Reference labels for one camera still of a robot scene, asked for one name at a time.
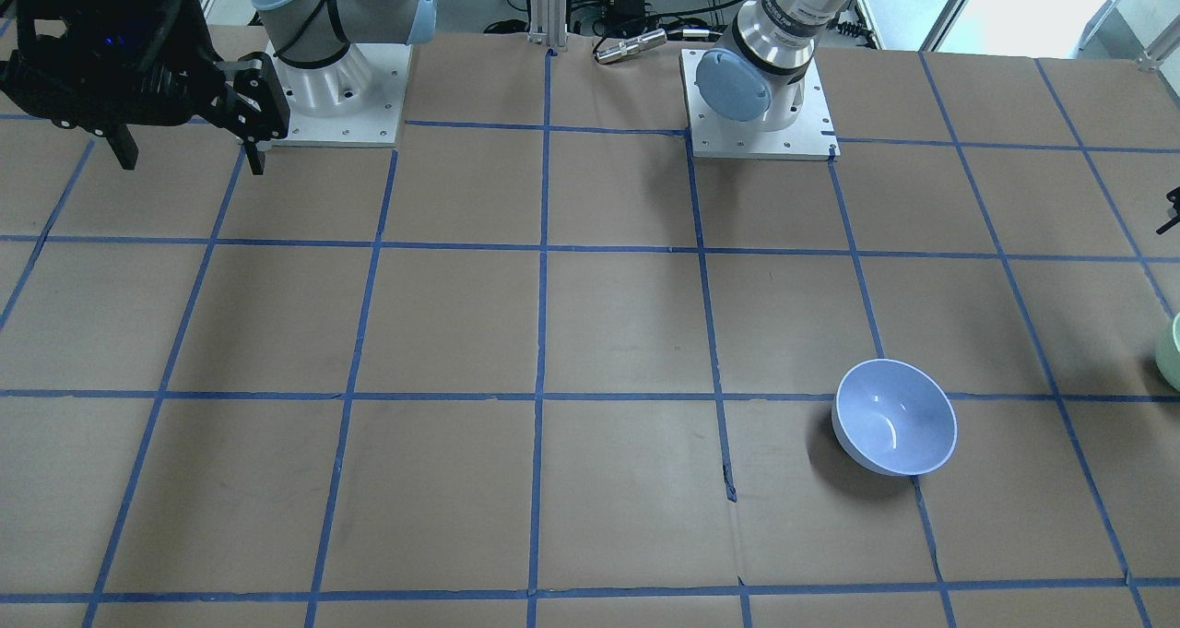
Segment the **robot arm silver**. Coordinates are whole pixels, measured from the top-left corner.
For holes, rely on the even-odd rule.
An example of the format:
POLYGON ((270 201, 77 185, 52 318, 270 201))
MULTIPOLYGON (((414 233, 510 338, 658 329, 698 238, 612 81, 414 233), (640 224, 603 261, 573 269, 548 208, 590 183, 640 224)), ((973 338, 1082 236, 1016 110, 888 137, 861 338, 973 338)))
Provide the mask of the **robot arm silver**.
POLYGON ((840 187, 868 249, 986 250, 986 224, 1016 253, 1146 254, 1163 191, 1176 188, 1176 109, 1155 76, 1129 63, 974 53, 818 51, 820 6, 750 0, 716 47, 699 51, 686 89, 704 115, 738 129, 830 96, 843 142, 817 161, 704 156, 712 243, 815 216, 835 222, 840 187), (808 77, 821 74, 819 89, 808 77))
POLYGON ((289 136, 291 111, 326 116, 375 87, 361 45, 427 42, 434 0, 250 0, 268 52, 219 55, 201 0, 14 0, 4 94, 27 115, 107 140, 135 169, 132 126, 203 118, 242 142, 289 136))

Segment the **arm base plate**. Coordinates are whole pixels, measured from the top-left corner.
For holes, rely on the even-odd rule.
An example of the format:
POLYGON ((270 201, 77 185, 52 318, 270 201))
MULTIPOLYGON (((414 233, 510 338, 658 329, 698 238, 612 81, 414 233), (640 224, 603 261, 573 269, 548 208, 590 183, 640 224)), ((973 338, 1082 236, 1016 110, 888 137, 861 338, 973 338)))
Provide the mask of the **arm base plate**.
POLYGON ((740 53, 682 51, 691 153, 716 159, 831 161, 843 153, 817 65, 772 77, 740 53))
POLYGON ((290 107, 288 148, 396 148, 402 127, 412 45, 350 45, 336 64, 295 68, 278 60, 290 107))

